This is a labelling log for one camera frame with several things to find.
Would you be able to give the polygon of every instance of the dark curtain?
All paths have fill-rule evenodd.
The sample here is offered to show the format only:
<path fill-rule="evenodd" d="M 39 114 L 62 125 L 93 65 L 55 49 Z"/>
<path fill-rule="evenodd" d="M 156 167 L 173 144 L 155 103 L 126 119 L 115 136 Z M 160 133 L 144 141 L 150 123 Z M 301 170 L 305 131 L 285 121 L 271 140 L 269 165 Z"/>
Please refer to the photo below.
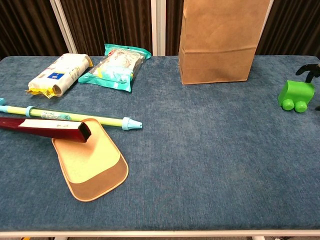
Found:
<path fill-rule="evenodd" d="M 102 56 L 105 43 L 152 53 L 150 0 L 61 0 L 78 53 Z"/>
<path fill-rule="evenodd" d="M 60 56 L 68 49 L 46 0 L 0 0 L 0 58 Z"/>
<path fill-rule="evenodd" d="M 256 54 L 320 57 L 320 1 L 274 0 Z"/>
<path fill-rule="evenodd" d="M 183 0 L 166 4 L 166 54 L 178 55 Z M 320 1 L 274 0 L 256 54 L 320 57 Z"/>
<path fill-rule="evenodd" d="M 166 1 L 165 55 L 178 55 L 184 0 Z"/>

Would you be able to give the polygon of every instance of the table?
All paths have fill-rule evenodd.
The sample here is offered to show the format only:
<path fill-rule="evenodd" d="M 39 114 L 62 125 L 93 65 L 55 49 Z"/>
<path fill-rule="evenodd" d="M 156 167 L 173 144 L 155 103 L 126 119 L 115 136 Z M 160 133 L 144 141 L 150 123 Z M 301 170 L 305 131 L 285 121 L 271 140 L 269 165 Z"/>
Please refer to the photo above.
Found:
<path fill-rule="evenodd" d="M 159 56 L 143 64 L 132 93 L 77 83 L 62 97 L 25 94 L 57 58 L 3 59 L 0 98 L 143 122 L 105 127 L 129 176 L 80 202 L 49 138 L 0 129 L 0 236 L 320 236 L 319 81 L 305 113 L 277 103 L 316 57 L 256 56 L 246 82 L 182 85 L 178 58 Z"/>

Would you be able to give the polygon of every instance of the paper bag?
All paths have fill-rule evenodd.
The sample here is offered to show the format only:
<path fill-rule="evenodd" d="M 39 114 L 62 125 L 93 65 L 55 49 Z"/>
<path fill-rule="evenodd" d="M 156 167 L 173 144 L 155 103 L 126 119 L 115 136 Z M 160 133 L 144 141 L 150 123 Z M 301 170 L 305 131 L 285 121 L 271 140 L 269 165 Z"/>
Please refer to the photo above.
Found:
<path fill-rule="evenodd" d="M 182 84 L 246 81 L 270 0 L 184 0 Z"/>

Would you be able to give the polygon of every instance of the teal plastic bag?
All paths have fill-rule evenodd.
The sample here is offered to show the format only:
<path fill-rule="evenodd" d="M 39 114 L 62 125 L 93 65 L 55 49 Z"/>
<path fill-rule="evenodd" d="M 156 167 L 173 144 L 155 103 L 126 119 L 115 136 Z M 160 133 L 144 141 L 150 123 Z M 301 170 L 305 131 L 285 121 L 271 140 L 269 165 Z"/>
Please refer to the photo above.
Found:
<path fill-rule="evenodd" d="M 131 81 L 141 64 L 151 57 L 147 50 L 134 46 L 105 44 L 107 57 L 81 76 L 81 84 L 96 84 L 107 88 L 131 92 Z"/>

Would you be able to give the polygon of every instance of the white table edge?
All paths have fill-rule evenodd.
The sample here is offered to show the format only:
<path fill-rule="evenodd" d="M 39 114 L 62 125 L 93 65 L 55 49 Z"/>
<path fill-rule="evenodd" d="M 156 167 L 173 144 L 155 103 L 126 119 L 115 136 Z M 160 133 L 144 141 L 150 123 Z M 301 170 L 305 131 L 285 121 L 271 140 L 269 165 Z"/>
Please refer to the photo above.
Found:
<path fill-rule="evenodd" d="M 314 230 L 187 230 L 187 231 L 0 231 L 0 238 L 15 237 L 109 237 L 109 238 L 174 238 L 174 237 L 252 237 L 291 236 L 319 237 L 320 229 Z"/>

